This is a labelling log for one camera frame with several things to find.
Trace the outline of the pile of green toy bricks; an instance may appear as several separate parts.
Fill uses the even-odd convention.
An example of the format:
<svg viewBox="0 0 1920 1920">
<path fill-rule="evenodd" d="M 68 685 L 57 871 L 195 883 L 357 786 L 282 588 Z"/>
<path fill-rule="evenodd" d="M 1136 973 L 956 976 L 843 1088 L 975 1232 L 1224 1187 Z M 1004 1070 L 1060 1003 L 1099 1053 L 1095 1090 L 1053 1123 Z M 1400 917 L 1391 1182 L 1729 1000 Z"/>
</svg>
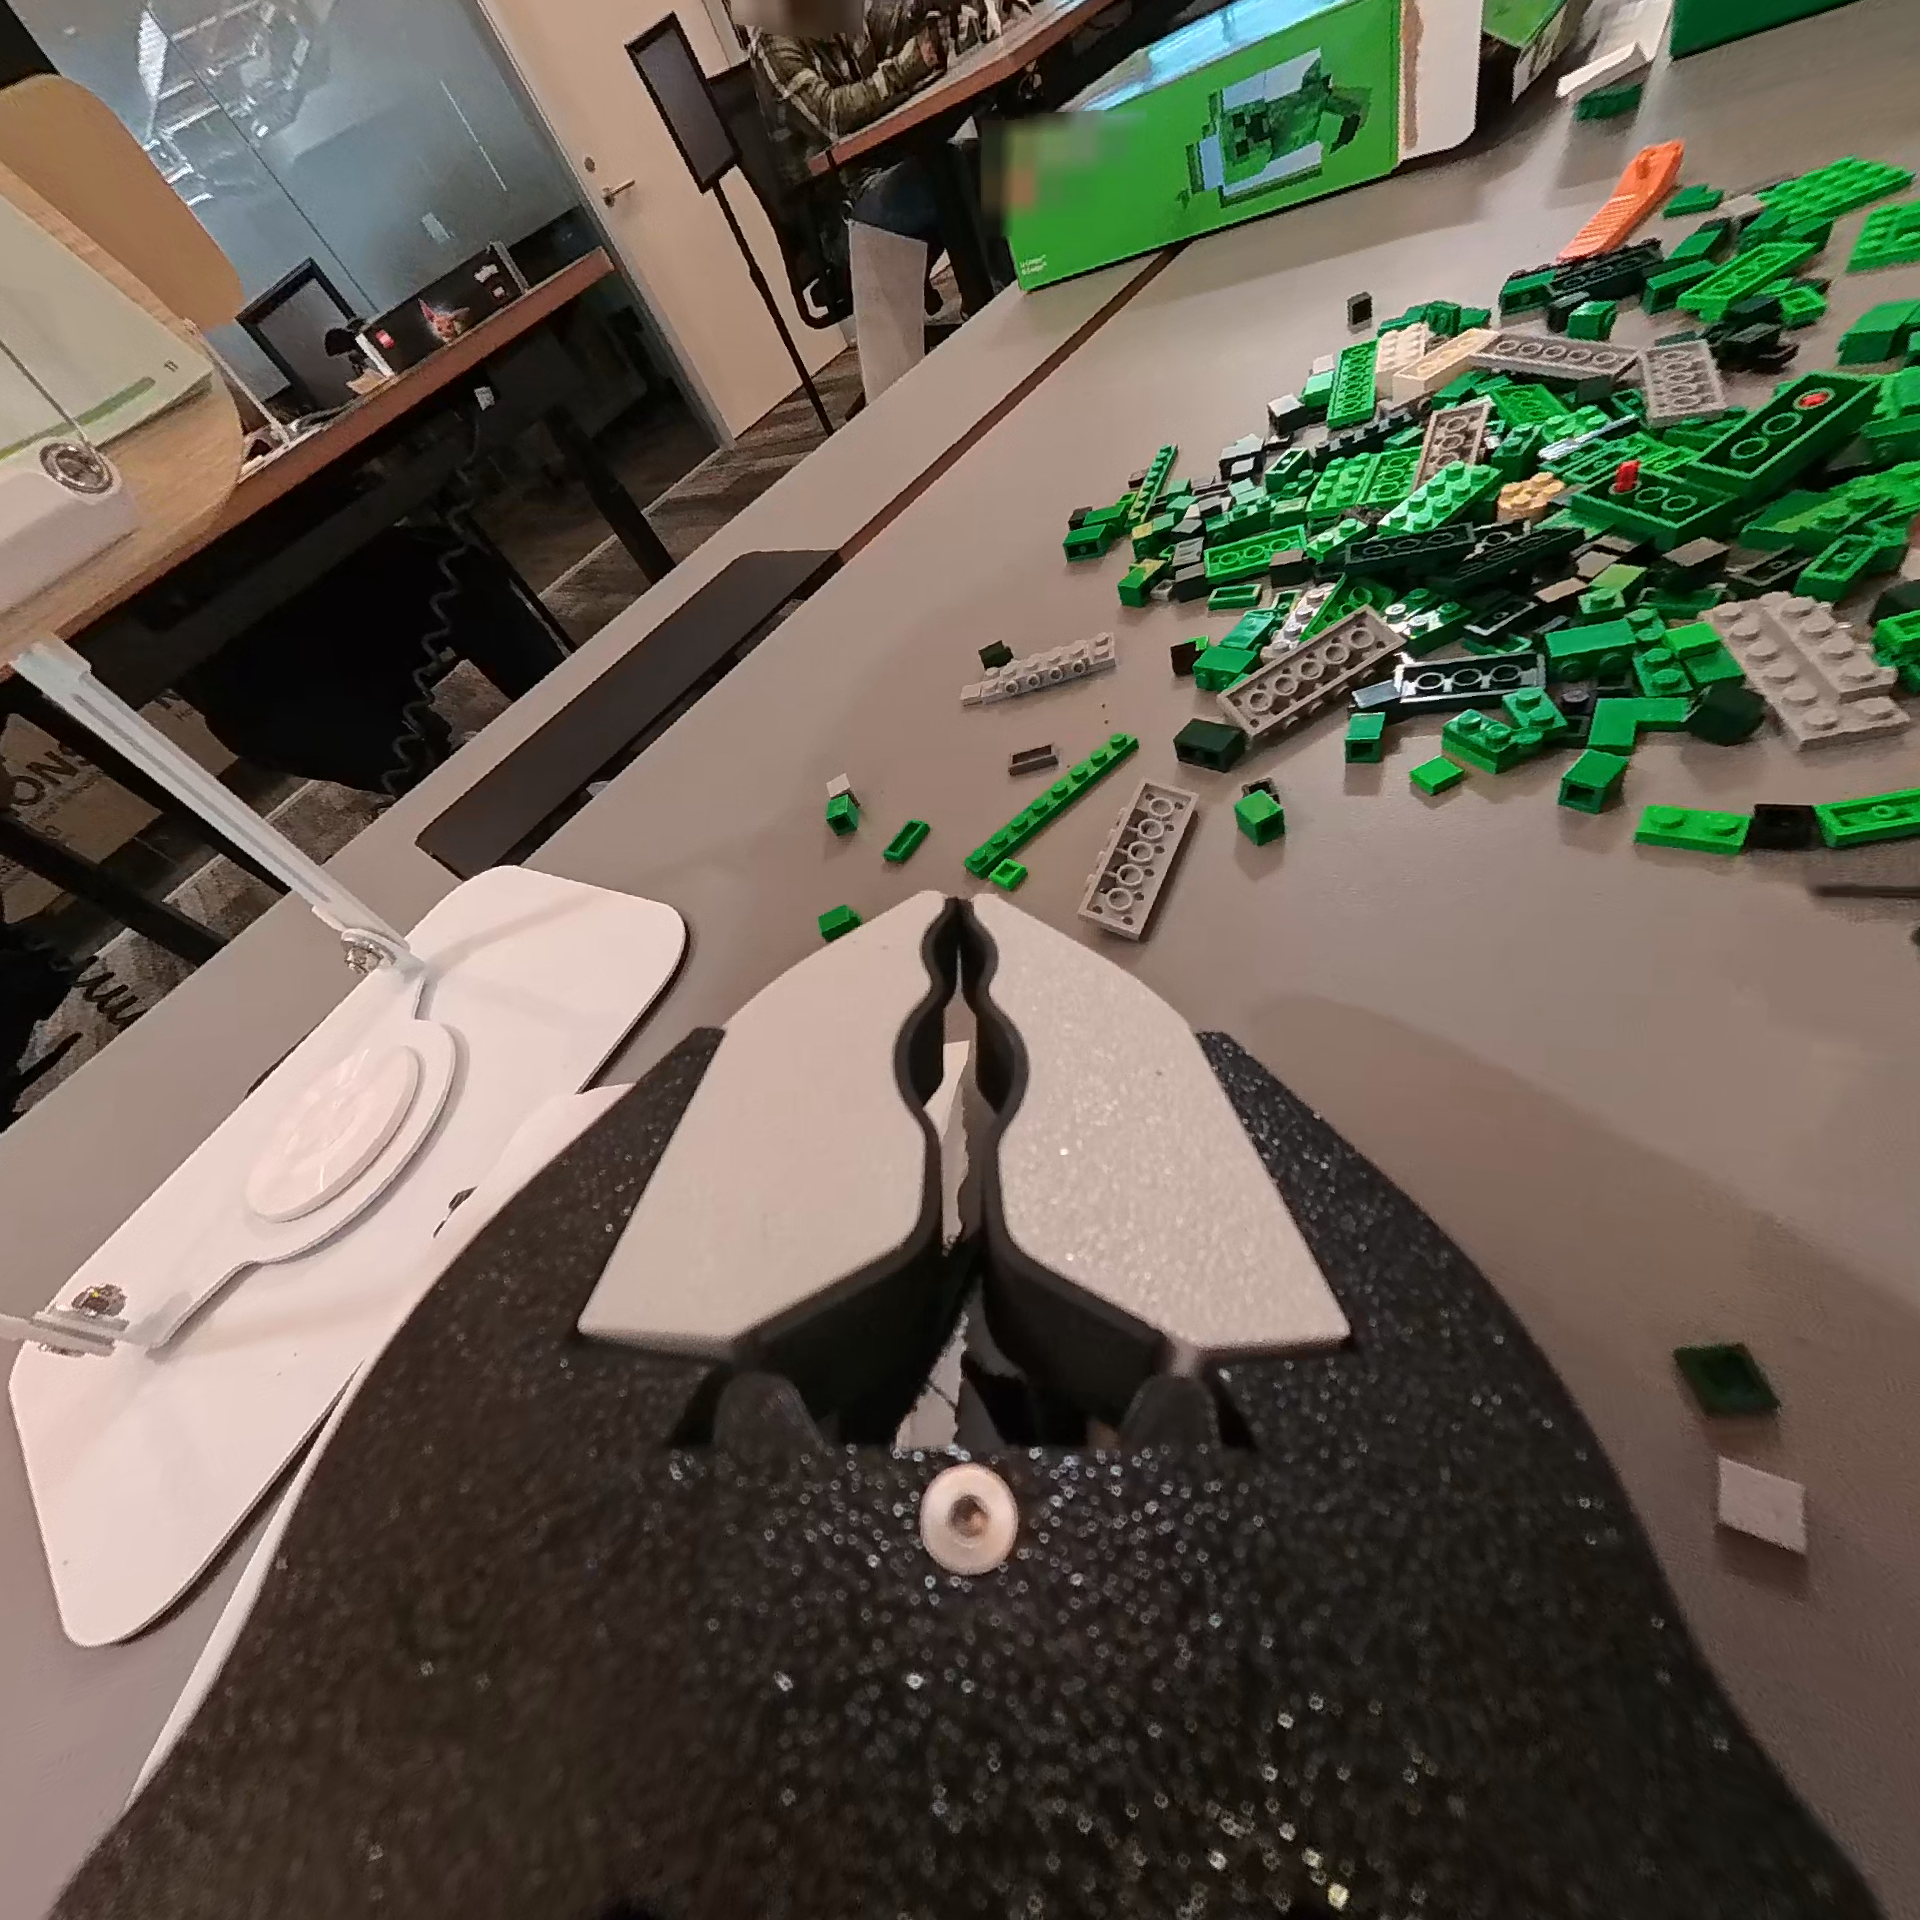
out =
<svg viewBox="0 0 1920 1920">
<path fill-rule="evenodd" d="M 1215 471 L 1162 445 L 1064 557 L 1122 554 L 1125 611 L 1233 619 L 1171 669 L 1248 734 L 1234 768 L 1343 709 L 1357 765 L 1436 725 L 1423 800 L 1562 760 L 1557 806 L 1595 819 L 1655 735 L 1916 735 L 1916 292 L 1799 359 L 1844 223 L 1850 274 L 1916 271 L 1916 172 L 1677 181 L 1615 253 L 1324 357 Z"/>
</svg>

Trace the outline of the white box device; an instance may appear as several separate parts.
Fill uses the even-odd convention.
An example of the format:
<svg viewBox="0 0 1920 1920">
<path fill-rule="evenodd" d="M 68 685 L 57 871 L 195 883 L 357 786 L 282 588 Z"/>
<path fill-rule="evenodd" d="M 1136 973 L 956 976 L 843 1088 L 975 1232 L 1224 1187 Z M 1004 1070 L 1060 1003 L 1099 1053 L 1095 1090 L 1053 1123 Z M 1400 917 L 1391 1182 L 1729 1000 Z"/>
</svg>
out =
<svg viewBox="0 0 1920 1920">
<path fill-rule="evenodd" d="M 2 605 L 138 528 L 107 445 L 210 384 L 209 359 L 2 205 Z"/>
</svg>

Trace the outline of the brown cardboard box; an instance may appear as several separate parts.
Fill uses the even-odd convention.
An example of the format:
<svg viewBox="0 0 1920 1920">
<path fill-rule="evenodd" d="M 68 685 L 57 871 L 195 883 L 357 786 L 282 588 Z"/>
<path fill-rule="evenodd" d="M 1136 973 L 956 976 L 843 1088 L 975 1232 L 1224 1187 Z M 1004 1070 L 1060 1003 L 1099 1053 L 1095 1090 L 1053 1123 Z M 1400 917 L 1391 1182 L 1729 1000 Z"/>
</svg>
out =
<svg viewBox="0 0 1920 1920">
<path fill-rule="evenodd" d="M 85 860 L 121 851 L 161 816 L 152 803 L 23 716 L 5 722 L 2 803 L 23 826 Z"/>
</svg>

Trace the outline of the green toy brick box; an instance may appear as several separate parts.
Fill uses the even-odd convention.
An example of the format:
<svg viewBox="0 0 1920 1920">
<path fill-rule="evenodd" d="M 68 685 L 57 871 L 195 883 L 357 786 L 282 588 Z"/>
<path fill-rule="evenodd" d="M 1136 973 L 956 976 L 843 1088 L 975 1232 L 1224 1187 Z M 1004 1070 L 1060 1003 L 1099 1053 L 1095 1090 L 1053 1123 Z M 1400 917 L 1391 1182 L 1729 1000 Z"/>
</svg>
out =
<svg viewBox="0 0 1920 1920">
<path fill-rule="evenodd" d="M 1480 69 L 1482 3 L 1225 4 L 991 123 L 988 205 L 1034 292 L 1452 152 Z"/>
</svg>

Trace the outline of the white flat tile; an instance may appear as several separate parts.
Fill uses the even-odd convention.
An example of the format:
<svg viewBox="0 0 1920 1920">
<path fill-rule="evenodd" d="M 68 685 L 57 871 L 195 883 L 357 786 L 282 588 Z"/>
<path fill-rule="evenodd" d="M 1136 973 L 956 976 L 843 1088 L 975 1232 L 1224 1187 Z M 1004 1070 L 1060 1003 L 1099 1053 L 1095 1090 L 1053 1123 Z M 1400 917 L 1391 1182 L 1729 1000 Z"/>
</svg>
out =
<svg viewBox="0 0 1920 1920">
<path fill-rule="evenodd" d="M 1808 1555 L 1808 1491 L 1796 1479 L 1719 1455 L 1715 1520 L 1748 1540 Z"/>
</svg>

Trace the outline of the orange brick separator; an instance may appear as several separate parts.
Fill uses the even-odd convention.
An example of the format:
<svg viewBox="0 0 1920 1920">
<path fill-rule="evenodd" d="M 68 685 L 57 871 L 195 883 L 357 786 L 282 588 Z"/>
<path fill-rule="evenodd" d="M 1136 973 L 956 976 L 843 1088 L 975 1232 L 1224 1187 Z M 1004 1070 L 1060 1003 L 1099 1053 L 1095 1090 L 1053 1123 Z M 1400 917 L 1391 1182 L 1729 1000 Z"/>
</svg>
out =
<svg viewBox="0 0 1920 1920">
<path fill-rule="evenodd" d="M 1680 138 L 1642 149 L 1626 164 L 1612 196 L 1559 250 L 1555 262 L 1572 264 L 1618 251 L 1673 196 L 1684 152 L 1688 142 Z"/>
</svg>

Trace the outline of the long grey studded brick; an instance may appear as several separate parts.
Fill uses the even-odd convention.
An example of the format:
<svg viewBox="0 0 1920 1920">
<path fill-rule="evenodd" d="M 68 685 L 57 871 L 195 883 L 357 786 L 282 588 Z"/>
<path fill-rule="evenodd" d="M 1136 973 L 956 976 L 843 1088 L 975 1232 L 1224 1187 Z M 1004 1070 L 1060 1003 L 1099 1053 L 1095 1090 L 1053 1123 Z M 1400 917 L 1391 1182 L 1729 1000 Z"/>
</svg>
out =
<svg viewBox="0 0 1920 1920">
<path fill-rule="evenodd" d="M 1114 634 L 1105 631 L 1043 654 L 996 662 L 981 679 L 963 685 L 960 703 L 967 709 L 1008 703 L 1034 693 L 1101 679 L 1116 666 L 1117 643 Z"/>
</svg>

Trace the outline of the grey two-by-four plate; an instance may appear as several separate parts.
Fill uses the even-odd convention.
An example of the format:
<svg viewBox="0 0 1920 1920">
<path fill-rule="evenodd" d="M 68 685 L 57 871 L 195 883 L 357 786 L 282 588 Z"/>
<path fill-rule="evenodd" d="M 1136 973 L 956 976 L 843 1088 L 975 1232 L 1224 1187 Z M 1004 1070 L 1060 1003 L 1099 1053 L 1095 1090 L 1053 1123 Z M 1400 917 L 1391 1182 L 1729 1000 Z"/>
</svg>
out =
<svg viewBox="0 0 1920 1920">
<path fill-rule="evenodd" d="M 1076 918 L 1112 938 L 1141 941 L 1195 819 L 1199 796 L 1143 779 L 1095 862 Z"/>
</svg>

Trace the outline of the black sign on stand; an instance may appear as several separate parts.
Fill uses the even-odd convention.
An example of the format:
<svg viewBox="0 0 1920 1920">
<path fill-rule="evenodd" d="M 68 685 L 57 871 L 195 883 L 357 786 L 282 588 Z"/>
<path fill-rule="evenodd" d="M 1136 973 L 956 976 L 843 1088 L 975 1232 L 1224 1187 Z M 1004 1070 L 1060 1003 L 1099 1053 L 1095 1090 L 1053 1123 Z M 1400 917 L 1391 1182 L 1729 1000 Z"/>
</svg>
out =
<svg viewBox="0 0 1920 1920">
<path fill-rule="evenodd" d="M 740 223 L 733 215 L 733 208 L 728 198 L 724 179 L 730 174 L 744 174 L 746 160 L 744 151 L 737 142 L 733 123 L 723 112 L 719 95 L 714 94 L 714 85 L 708 83 L 707 72 L 699 67 L 699 58 L 696 55 L 689 31 L 683 30 L 680 13 L 667 11 L 656 26 L 647 27 L 642 34 L 627 43 L 627 53 L 641 72 L 642 85 L 647 86 L 655 104 L 659 107 L 667 132 L 674 140 L 680 156 L 683 157 L 696 186 L 712 196 L 712 204 L 719 205 L 723 213 L 733 239 L 737 250 L 740 251 L 740 261 L 752 279 L 752 286 L 776 324 L 776 333 L 781 341 L 781 347 L 791 360 L 800 379 L 800 389 L 805 391 L 808 405 L 811 413 L 816 413 L 818 426 L 825 436 L 833 434 L 833 420 L 827 415 L 825 403 L 811 379 L 808 363 L 803 360 L 800 347 L 777 306 L 776 292 L 768 279 L 761 271 L 759 259 L 752 251 Z"/>
</svg>

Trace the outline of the long green plate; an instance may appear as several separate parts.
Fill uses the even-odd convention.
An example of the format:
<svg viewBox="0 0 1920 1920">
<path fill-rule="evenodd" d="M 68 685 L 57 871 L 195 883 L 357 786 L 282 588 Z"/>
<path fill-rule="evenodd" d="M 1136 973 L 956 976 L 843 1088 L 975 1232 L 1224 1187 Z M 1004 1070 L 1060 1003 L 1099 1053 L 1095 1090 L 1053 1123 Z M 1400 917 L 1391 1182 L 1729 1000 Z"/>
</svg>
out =
<svg viewBox="0 0 1920 1920">
<path fill-rule="evenodd" d="M 1112 734 L 1090 757 L 1084 757 L 1048 783 L 1020 813 L 964 854 L 970 875 L 985 880 L 1004 862 L 1018 860 L 1041 831 L 1101 783 L 1116 768 L 1136 757 L 1141 739 L 1131 731 Z"/>
</svg>

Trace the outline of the green cardboard box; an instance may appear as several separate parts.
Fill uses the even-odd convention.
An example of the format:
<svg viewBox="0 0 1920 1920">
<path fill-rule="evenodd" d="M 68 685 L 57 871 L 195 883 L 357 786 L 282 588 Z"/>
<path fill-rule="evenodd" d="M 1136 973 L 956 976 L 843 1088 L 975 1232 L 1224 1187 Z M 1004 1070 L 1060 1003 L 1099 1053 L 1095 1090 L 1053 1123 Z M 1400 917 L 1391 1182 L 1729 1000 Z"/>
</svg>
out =
<svg viewBox="0 0 1920 1920">
<path fill-rule="evenodd" d="M 1673 3 L 1668 58 L 1696 58 L 1847 7 L 1852 3 Z"/>
</svg>

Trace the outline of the white flat stand base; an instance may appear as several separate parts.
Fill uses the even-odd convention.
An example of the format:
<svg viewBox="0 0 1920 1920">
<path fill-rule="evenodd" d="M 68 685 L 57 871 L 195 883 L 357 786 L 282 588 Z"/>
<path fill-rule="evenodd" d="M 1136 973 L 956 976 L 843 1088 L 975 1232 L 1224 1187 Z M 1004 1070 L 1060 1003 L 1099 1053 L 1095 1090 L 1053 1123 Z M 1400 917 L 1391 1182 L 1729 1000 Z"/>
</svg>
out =
<svg viewBox="0 0 1920 1920">
<path fill-rule="evenodd" d="M 249 1520 L 431 1288 L 431 1246 L 529 1118 L 682 966 L 667 903 L 463 883 L 55 1295 L 117 1284 L 144 1351 L 25 1346 L 10 1380 L 64 1635 L 131 1640 Z"/>
</svg>

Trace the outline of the black monitor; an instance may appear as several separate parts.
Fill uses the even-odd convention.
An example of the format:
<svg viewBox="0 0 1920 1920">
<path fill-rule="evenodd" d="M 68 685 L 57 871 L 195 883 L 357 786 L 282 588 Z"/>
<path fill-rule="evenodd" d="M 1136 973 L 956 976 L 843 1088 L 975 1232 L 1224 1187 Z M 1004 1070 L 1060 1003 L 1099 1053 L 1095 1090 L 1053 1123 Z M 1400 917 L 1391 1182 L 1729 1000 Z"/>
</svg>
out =
<svg viewBox="0 0 1920 1920">
<path fill-rule="evenodd" d="M 330 350 L 330 338 L 344 333 L 352 347 L 357 316 L 315 259 L 303 261 L 247 302 L 236 324 L 282 373 L 287 389 L 309 413 L 341 410 L 354 400 L 349 357 Z"/>
</svg>

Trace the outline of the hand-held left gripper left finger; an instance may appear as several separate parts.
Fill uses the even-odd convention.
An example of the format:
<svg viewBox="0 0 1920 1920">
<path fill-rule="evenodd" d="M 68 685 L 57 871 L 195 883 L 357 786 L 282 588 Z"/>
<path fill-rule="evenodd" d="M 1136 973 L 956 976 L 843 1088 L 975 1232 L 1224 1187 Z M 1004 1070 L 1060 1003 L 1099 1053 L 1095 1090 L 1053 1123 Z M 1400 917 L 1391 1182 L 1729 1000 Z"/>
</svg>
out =
<svg viewBox="0 0 1920 1920">
<path fill-rule="evenodd" d="M 925 1107 L 964 917 L 912 895 L 728 1022 L 583 1338 L 781 1375 L 850 1445 L 896 1439 L 957 1316 Z"/>
</svg>

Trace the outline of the dark green flat tile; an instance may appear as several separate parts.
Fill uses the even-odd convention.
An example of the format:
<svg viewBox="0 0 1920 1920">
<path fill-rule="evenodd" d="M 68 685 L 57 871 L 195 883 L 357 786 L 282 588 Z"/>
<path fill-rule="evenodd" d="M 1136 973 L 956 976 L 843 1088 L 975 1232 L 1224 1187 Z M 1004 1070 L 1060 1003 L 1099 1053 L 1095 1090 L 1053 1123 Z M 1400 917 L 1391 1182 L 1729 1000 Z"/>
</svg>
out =
<svg viewBox="0 0 1920 1920">
<path fill-rule="evenodd" d="M 1740 1342 L 1680 1346 L 1672 1360 L 1706 1416 L 1760 1420 L 1781 1411 L 1777 1387 Z"/>
</svg>

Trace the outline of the brown wooden table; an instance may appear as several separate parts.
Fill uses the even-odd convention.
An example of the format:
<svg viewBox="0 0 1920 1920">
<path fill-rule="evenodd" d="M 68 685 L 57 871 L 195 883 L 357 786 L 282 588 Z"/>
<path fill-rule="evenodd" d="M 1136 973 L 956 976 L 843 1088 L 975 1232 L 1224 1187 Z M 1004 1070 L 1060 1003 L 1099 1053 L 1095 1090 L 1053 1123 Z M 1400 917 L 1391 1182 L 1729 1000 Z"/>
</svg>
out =
<svg viewBox="0 0 1920 1920">
<path fill-rule="evenodd" d="M 431 355 L 322 431 L 241 476 L 243 427 L 219 378 L 107 448 L 138 528 L 5 621 L 5 669 L 68 640 L 144 703 L 370 542 L 434 511 L 476 455 L 544 426 L 650 581 L 672 557 L 572 412 L 581 378 L 556 316 L 610 279 L 603 250 Z"/>
</svg>

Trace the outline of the rounded wooden board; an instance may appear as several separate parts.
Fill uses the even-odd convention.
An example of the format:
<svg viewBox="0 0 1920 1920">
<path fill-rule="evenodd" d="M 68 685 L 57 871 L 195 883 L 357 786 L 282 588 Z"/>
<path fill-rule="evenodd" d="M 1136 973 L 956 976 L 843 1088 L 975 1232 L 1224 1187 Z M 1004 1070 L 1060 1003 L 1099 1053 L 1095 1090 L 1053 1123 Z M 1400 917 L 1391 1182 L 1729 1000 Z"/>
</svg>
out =
<svg viewBox="0 0 1920 1920">
<path fill-rule="evenodd" d="M 237 271 L 111 107 L 60 76 L 5 85 L 2 162 L 5 202 L 201 352 L 228 387 L 201 324 L 236 318 Z"/>
</svg>

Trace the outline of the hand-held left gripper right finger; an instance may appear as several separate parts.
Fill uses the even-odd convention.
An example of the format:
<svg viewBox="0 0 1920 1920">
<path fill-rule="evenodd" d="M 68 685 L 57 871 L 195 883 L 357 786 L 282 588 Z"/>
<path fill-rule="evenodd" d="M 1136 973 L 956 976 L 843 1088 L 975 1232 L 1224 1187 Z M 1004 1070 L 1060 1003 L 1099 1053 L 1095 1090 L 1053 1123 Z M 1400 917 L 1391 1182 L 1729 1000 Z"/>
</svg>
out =
<svg viewBox="0 0 1920 1920">
<path fill-rule="evenodd" d="M 1000 895 L 967 903 L 960 955 L 996 1349 L 1117 1427 L 1151 1379 L 1345 1346 L 1348 1315 L 1189 1022 Z"/>
</svg>

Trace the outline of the dark printed box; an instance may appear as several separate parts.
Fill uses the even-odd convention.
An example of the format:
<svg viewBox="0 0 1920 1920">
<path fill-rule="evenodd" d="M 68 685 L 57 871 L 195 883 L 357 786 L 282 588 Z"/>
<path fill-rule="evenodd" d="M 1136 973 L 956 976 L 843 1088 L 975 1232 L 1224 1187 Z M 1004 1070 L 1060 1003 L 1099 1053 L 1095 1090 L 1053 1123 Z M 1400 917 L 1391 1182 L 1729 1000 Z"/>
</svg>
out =
<svg viewBox="0 0 1920 1920">
<path fill-rule="evenodd" d="M 513 253 L 490 244 L 364 324 L 357 338 L 385 371 L 402 373 L 455 346 L 527 292 Z"/>
</svg>

